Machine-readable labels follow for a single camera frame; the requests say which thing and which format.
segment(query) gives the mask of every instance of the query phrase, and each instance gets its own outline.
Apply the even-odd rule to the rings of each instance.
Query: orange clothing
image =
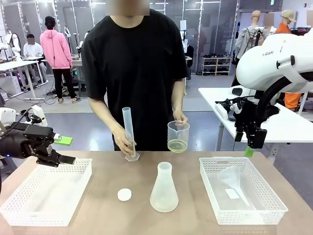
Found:
[[[283,22],[280,23],[276,33],[291,33],[289,27]],[[298,106],[301,94],[299,93],[285,93],[285,107],[288,109],[296,109]]]
[[[283,22],[281,22],[275,32],[276,33],[291,33],[289,27],[285,25]]]
[[[301,95],[300,93],[285,93],[285,107],[287,109],[296,109]]]

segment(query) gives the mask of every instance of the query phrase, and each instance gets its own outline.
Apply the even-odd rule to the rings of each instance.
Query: man's right hand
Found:
[[[115,143],[125,155],[131,156],[134,154],[130,149],[133,144],[126,139],[126,132],[123,127],[117,126],[112,130],[112,134],[114,135]]]

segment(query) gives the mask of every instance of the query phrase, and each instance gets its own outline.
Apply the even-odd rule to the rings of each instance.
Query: shoe rack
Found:
[[[202,75],[229,75],[232,58],[228,57],[203,57]]]

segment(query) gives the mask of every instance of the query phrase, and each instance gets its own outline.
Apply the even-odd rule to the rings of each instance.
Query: white bottle cap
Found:
[[[131,197],[132,197],[132,191],[128,188],[122,188],[117,193],[117,198],[122,202],[128,201]]]

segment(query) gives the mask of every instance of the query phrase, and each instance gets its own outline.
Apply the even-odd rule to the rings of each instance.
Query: man's left hand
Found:
[[[188,118],[185,116],[185,114],[182,113],[182,110],[175,110],[173,112],[173,117],[174,117],[175,121],[188,122]]]

